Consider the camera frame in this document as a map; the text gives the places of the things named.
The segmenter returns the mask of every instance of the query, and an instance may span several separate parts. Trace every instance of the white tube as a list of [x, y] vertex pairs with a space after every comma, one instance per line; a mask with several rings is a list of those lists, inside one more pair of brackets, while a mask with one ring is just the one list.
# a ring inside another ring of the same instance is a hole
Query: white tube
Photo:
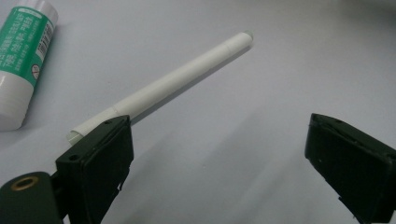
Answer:
[[129, 115], [131, 119], [137, 117], [167, 96], [205, 74], [211, 68], [231, 58], [240, 50], [245, 49], [252, 41], [253, 34], [251, 32], [246, 31], [235, 35], [207, 53], [184, 64], [177, 70], [78, 125], [66, 136], [67, 140], [70, 144], [74, 145], [83, 136], [107, 119], [122, 115]]

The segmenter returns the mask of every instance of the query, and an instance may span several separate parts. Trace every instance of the glue stick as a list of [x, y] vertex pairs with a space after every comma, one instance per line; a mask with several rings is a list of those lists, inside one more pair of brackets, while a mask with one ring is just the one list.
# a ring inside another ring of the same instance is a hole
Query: glue stick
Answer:
[[21, 0], [0, 30], [0, 131], [21, 127], [58, 13], [48, 2]]

